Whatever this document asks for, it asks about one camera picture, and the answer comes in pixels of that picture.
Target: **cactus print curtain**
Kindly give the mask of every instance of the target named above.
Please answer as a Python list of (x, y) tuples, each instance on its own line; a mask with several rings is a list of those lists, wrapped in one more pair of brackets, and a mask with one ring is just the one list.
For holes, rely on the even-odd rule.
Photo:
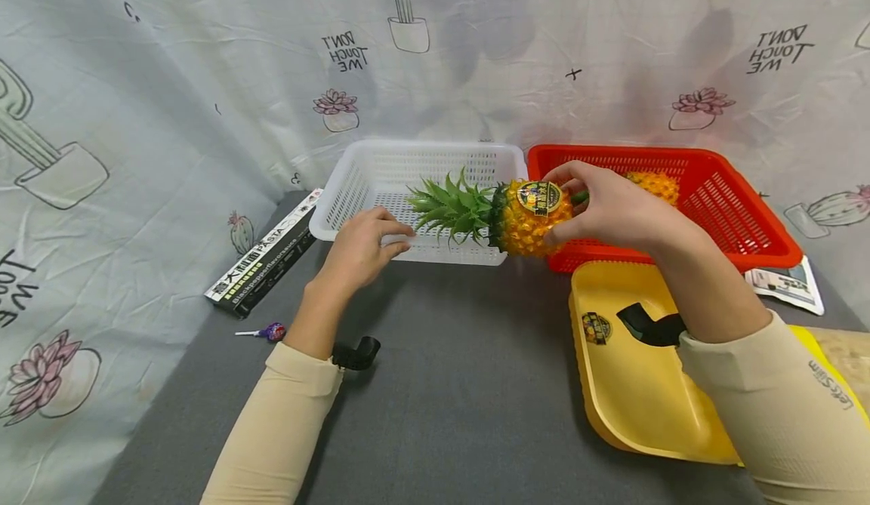
[(87, 503), (202, 290), (366, 137), (722, 152), (870, 321), (870, 0), (0, 5), (4, 502)]

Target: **black clip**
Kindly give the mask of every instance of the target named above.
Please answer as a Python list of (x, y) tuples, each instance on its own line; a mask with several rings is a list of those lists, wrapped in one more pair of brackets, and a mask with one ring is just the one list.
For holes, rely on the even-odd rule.
[(372, 366), (379, 350), (380, 341), (368, 335), (359, 340), (356, 349), (336, 343), (332, 347), (332, 363), (339, 368), (365, 371)]

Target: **potted plant drawing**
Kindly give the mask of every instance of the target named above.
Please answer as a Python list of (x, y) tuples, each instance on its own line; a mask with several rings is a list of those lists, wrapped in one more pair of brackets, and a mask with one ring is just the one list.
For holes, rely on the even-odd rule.
[(314, 100), (314, 110), (324, 116), (324, 126), (333, 133), (341, 133), (359, 126), (356, 116), (356, 97), (332, 88)]
[(15, 71), (0, 60), (0, 139), (33, 168), (15, 183), (50, 206), (74, 207), (109, 178), (109, 172), (78, 143), (55, 149), (24, 122), (33, 96)]
[(830, 228), (851, 226), (870, 217), (870, 186), (858, 186), (855, 192), (837, 192), (808, 206), (799, 203), (786, 208), (784, 214), (808, 238), (829, 236)]
[(9, 408), (0, 418), (9, 418), (5, 426), (18, 424), (39, 411), (47, 418), (74, 412), (91, 394), (100, 368), (96, 350), (81, 349), (82, 342), (67, 343), (68, 330), (57, 334), (49, 346), (37, 343), (29, 355), (11, 367), (7, 394)]
[(254, 225), (247, 217), (240, 217), (235, 211), (230, 214), (227, 225), (230, 228), (230, 242), (236, 249), (236, 254), (244, 257), (254, 246)]
[(858, 35), (858, 40), (855, 41), (855, 46), (858, 48), (868, 48), (870, 51), (870, 23), (865, 26), (864, 31), (861, 32), (861, 35)]
[(389, 17), (390, 34), (400, 51), (423, 54), (429, 51), (429, 29), (424, 18), (414, 18), (411, 0), (396, 0), (397, 17)]
[(703, 88), (691, 94), (680, 94), (680, 100), (672, 103), (675, 109), (668, 127), (671, 131), (704, 129), (725, 112), (726, 106), (736, 101), (725, 99), (728, 94), (716, 92), (716, 88)]

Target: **pineapple crown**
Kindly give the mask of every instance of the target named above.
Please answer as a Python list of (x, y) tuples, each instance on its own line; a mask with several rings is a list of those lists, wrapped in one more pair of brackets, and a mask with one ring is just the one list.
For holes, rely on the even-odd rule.
[[(411, 190), (412, 197), (407, 198), (415, 213), (420, 218), (414, 229), (427, 232), (436, 228), (436, 236), (440, 237), (444, 229), (450, 230), (448, 242), (465, 242), (469, 237), (477, 244), (483, 238), (481, 231), (489, 228), (492, 213), (492, 195), (495, 187), (480, 189), (476, 184), (471, 186), (465, 180), (465, 168), (459, 172), (459, 181), (453, 183), (450, 174), (439, 186), (432, 180), (423, 179), (425, 189)], [(464, 235), (461, 241), (456, 236)]]

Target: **hand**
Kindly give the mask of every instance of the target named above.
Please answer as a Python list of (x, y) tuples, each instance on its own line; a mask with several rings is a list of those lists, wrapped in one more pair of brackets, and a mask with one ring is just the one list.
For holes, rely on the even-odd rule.
[(415, 235), (411, 226), (400, 223), (383, 207), (359, 212), (338, 232), (317, 278), (331, 285), (328, 288), (353, 295), (372, 283), (390, 260), (411, 248), (407, 242), (381, 247), (382, 237)]
[(550, 171), (544, 180), (571, 195), (589, 191), (589, 199), (574, 209), (576, 217), (550, 229), (545, 241), (551, 244), (592, 238), (651, 252), (659, 243), (699, 229), (679, 210), (610, 169), (574, 161)]

